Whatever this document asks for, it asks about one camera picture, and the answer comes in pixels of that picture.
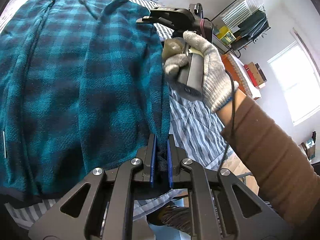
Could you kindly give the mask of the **right forearm brown sleeve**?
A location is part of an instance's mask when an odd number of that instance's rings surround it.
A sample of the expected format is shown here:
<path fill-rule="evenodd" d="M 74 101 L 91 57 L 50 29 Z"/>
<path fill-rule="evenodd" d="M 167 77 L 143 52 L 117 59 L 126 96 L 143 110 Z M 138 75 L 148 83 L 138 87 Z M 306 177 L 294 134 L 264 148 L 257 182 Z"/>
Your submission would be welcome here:
<path fill-rule="evenodd" d="M 295 228 L 319 229 L 319 175 L 297 144 L 250 97 L 235 94 L 218 112 L 222 136 L 253 173 L 261 192 Z"/>

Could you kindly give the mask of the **right hand grey glove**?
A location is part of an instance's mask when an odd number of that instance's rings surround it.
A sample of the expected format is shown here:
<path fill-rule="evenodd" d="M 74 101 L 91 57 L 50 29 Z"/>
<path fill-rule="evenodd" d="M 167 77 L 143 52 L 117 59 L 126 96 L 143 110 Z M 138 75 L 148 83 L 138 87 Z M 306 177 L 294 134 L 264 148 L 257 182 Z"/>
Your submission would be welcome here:
<path fill-rule="evenodd" d="M 183 53 L 189 44 L 203 55 L 202 96 L 189 95 L 178 87 L 178 72 L 188 63 L 188 57 Z M 162 53 L 163 71 L 169 86 L 179 96 L 189 100 L 202 101 L 212 113 L 219 111 L 232 101 L 232 90 L 237 90 L 238 83 L 232 83 L 228 76 L 218 49 L 200 35 L 185 31 L 183 37 L 167 39 Z"/>

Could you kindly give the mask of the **left forearm brown sleeve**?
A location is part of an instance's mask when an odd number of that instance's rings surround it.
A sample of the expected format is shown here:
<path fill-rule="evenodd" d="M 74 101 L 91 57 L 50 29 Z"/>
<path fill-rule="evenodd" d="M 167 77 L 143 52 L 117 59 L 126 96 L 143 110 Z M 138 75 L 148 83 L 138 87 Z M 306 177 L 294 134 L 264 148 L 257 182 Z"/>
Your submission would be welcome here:
<path fill-rule="evenodd" d="M 146 216 L 149 224 L 168 226 L 191 235 L 191 211 L 189 207 L 180 207 L 170 201 L 163 207 Z"/>

